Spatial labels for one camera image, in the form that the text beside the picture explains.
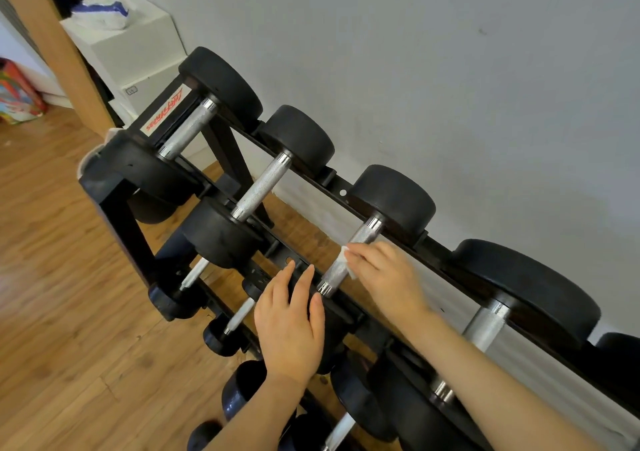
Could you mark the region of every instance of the person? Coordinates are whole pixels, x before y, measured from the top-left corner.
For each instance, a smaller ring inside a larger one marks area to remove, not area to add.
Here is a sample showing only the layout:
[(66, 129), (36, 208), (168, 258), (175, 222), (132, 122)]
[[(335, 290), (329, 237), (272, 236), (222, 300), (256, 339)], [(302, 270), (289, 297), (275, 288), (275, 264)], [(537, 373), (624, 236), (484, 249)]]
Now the person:
[[(349, 244), (348, 266), (387, 319), (434, 367), (495, 451), (602, 451), (587, 434), (494, 364), (429, 308), (412, 264), (386, 242)], [(313, 266), (289, 302), (290, 263), (268, 284), (255, 308), (267, 378), (207, 451), (276, 450), (280, 434), (320, 363), (324, 309), (307, 303)]]

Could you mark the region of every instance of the white sticker label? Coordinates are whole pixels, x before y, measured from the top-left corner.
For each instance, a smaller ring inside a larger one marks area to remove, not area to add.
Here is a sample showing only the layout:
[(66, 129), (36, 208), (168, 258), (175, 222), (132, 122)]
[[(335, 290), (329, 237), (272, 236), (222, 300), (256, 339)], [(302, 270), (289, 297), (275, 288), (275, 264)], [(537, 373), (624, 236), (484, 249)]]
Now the white sticker label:
[(160, 109), (156, 111), (154, 115), (148, 120), (148, 122), (140, 128), (140, 132), (142, 134), (146, 134), (147, 136), (151, 136), (151, 134), (158, 129), (158, 126), (162, 124), (162, 121), (166, 119), (166, 117), (173, 112), (173, 110), (184, 100), (185, 97), (191, 91), (185, 84), (182, 84), (178, 87), (169, 100), (162, 104)]

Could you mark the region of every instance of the baseboard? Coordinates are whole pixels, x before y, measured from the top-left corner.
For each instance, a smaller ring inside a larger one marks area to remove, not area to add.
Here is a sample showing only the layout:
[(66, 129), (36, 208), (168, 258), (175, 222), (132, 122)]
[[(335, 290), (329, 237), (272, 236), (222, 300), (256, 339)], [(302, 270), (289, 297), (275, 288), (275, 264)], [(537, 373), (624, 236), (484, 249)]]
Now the baseboard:
[[(252, 176), (258, 177), (272, 158), (244, 137), (236, 135)], [(215, 161), (209, 148), (188, 156), (198, 168)], [(340, 153), (332, 159), (332, 167), (341, 174), (363, 172), (348, 156)], [(343, 245), (360, 225), (356, 216), (336, 205), (329, 197), (292, 172), (273, 189), (281, 200), (293, 207), (336, 243)], [(415, 263), (424, 291), (434, 308), (440, 308), (448, 323), (462, 332), (478, 309), (478, 305), (459, 290), (437, 277), (418, 262)], [(607, 449), (628, 451), (640, 436), (640, 421), (572, 371), (507, 327), (487, 352), (498, 365), (533, 392), (590, 433)]]
[(59, 105), (61, 107), (67, 107), (69, 109), (73, 109), (74, 106), (71, 104), (71, 101), (68, 97), (57, 96), (55, 94), (46, 94), (44, 92), (40, 92), (42, 100), (50, 105)]

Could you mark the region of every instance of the black metal rack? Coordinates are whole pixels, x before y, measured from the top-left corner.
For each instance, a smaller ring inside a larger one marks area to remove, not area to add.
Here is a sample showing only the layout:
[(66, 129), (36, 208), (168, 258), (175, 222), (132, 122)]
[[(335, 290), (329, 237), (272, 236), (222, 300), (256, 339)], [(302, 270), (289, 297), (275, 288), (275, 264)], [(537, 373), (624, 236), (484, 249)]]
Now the black metal rack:
[[(169, 84), (164, 93), (148, 107), (143, 115), (141, 115), (129, 129), (134, 132), (139, 130), (140, 127), (156, 113), (158, 108), (164, 104), (164, 101), (169, 95), (180, 86), (180, 82), (180, 78), (176, 78)], [(196, 92), (191, 92), (187, 95), (183, 102), (165, 118), (153, 135), (149, 138), (145, 137), (148, 142), (156, 147), (162, 145), (184, 118), (195, 108), (199, 100), (200, 98)], [(232, 206), (236, 200), (245, 193), (253, 181), (244, 157), (233, 136), (232, 129), (269, 155), (274, 156), (275, 154), (256, 136), (259, 127), (260, 121), (256, 121), (252, 125), (243, 126), (236, 119), (224, 119), (217, 116), (208, 127), (203, 130), (204, 138), (213, 150), (225, 174), (222, 175), (219, 180), (213, 182), (192, 164), (188, 163), (187, 160), (179, 158), (179, 163), (191, 172), (192, 176), (200, 183), (201, 189), (198, 197), (204, 195), (214, 196), (221, 203)], [(345, 210), (356, 215), (363, 221), (366, 219), (362, 213), (358, 213), (353, 207), (348, 205), (344, 196), (340, 195), (341, 192), (345, 193), (343, 190), (348, 190), (351, 184), (341, 178), (335, 170), (326, 167), (320, 175), (313, 179), (299, 172), (294, 167), (291, 168), (291, 170)], [(162, 283), (165, 277), (175, 278), (176, 274), (186, 275), (189, 264), (196, 257), (193, 246), (188, 243), (180, 231), (175, 231), (162, 248), (160, 248), (156, 254), (153, 254), (127, 204), (127, 199), (137, 189), (135, 186), (125, 180), (121, 175), (110, 171), (107, 166), (100, 163), (100, 159), (87, 166), (87, 170), (80, 182), (96, 204), (98, 211), (102, 214), (107, 225), (111, 228), (122, 250), (129, 257), (134, 268), (138, 271), (140, 277), (148, 287), (156, 282)], [(296, 261), (300, 269), (304, 269), (309, 264), (308, 261), (302, 258), (272, 232), (273, 223), (269, 219), (263, 206), (260, 206), (253, 214), (251, 223), (256, 229), (260, 230), (268, 241), (268, 245), (265, 246), (261, 252), (277, 267), (284, 267), (289, 258)], [(478, 303), (483, 302), (479, 300), (475, 293), (469, 291), (462, 284), (453, 280), (442, 271), (443, 262), (446, 261), (451, 252), (443, 245), (437, 243), (436, 240), (429, 237), (427, 231), (424, 232), (414, 246), (403, 244), (391, 234), (385, 232), (383, 232), (383, 234), (411, 255), (411, 257), (420, 261), (421, 264), (434, 271), (439, 277), (442, 277), (448, 283), (452, 284), (452, 286), (462, 291), (462, 293), (468, 295)], [(264, 289), (270, 280), (268, 274), (263, 271), (258, 264), (252, 261), (244, 267), (237, 269), (259, 289)], [(316, 271), (314, 282), (318, 282), (320, 278), (321, 274)], [(232, 316), (233, 312), (212, 293), (204, 282), (200, 280), (198, 284), (200, 284), (209, 295), (207, 305), (216, 315), (224, 313), (228, 317)], [(403, 345), (386, 326), (372, 317), (347, 294), (338, 291), (332, 299), (341, 309), (353, 317), (354, 321), (356, 321), (354, 334), (375, 353), (380, 354), (380, 352), (391, 343)], [(514, 326), (514, 328), (564, 366), (590, 383), (590, 385), (603, 392), (603, 394), (613, 399), (636, 417), (640, 417), (640, 394), (635, 390), (623, 388), (619, 382), (610, 377), (606, 369), (607, 362), (600, 357), (597, 348), (593, 345), (587, 343), (579, 351), (553, 349), (531, 338), (516, 326)], [(251, 342), (252, 349), (259, 352), (255, 335), (244, 325), (240, 326), (239, 330), (242, 331)], [(305, 399), (309, 402), (312, 401), (310, 395), (306, 396)], [(315, 401), (309, 404), (309, 406), (315, 409), (321, 408), (319, 403)]]

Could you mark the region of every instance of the gray wall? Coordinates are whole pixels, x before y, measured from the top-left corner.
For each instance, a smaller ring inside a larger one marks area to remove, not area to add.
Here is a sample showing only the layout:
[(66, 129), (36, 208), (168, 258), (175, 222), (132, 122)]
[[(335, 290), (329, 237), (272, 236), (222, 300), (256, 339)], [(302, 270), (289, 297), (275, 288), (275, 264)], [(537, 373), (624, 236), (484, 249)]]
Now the gray wall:
[(347, 179), (404, 172), (437, 240), (537, 258), (640, 335), (640, 0), (149, 1), (264, 118), (289, 103), (322, 125)]

